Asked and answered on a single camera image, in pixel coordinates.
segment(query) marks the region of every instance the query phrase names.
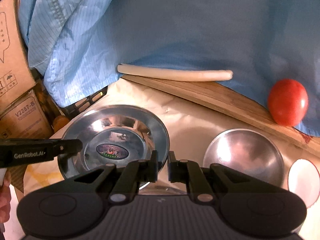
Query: blue cloth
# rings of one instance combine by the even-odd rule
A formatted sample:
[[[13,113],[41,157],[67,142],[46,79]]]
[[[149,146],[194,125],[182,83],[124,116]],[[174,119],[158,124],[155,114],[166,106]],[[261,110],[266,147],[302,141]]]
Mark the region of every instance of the blue cloth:
[[[221,84],[263,106],[279,79],[301,82],[297,129],[320,135],[320,0],[21,0],[19,20],[61,107],[118,80],[119,63],[231,69]]]

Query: white tablecloth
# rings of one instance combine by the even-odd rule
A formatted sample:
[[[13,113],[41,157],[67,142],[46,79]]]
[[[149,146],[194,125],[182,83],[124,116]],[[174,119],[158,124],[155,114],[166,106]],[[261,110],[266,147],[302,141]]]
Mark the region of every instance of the white tablecloth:
[[[219,133],[233,128],[248,128],[266,135],[282,153],[286,173],[283,188],[287,189],[289,168],[300,158],[312,161],[320,170],[319,158],[282,139],[204,106],[123,79],[110,85],[107,95],[86,112],[114,104],[136,105],[156,114],[167,127],[170,136],[170,150],[175,151],[177,160],[188,159],[202,165],[208,145]],[[67,127],[76,118],[54,134],[52,138],[61,138]],[[24,176],[24,193],[28,194],[62,179],[57,159],[52,162],[29,165]],[[166,165],[159,173],[158,179],[169,183]],[[171,186],[185,190],[184,184],[174,183]],[[300,235],[305,240],[320,239],[319,225],[320,200],[308,209],[307,219]]]

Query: tomato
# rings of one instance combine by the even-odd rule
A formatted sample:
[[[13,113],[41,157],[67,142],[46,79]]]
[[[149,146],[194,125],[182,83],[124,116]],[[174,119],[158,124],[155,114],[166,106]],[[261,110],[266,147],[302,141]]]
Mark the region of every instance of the tomato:
[[[304,86],[293,79],[282,79],[271,89],[268,108],[277,124],[295,126],[308,109],[308,94]]]

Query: finger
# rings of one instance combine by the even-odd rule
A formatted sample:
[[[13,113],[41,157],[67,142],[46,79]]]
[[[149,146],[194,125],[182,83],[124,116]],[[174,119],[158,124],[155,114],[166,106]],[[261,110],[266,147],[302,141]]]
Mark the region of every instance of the finger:
[[[11,183],[11,174],[10,174],[10,171],[7,171],[4,175],[3,185],[9,186],[10,183]]]
[[[0,193],[0,208],[9,204],[11,201],[11,192],[8,186],[3,186]]]
[[[10,209],[11,209],[10,204],[8,204],[0,209],[0,223],[5,223],[9,220]]]

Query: stainless steel bowl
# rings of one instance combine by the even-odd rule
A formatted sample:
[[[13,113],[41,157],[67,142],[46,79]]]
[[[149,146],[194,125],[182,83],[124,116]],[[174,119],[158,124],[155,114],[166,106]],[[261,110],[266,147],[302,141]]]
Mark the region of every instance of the stainless steel bowl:
[[[64,178],[82,174],[106,163],[124,167],[158,151],[159,170],[169,152],[169,135],[161,120],[150,111],[129,105],[92,110],[66,130],[63,139],[80,139],[83,149],[76,156],[60,155],[58,165]]]
[[[284,162],[278,148],[262,134],[248,129],[232,129],[219,134],[204,155],[203,167],[220,163],[281,187]]]
[[[180,189],[164,185],[157,181],[156,183],[150,183],[148,187],[139,190],[139,195],[186,195],[187,192],[184,192]]]

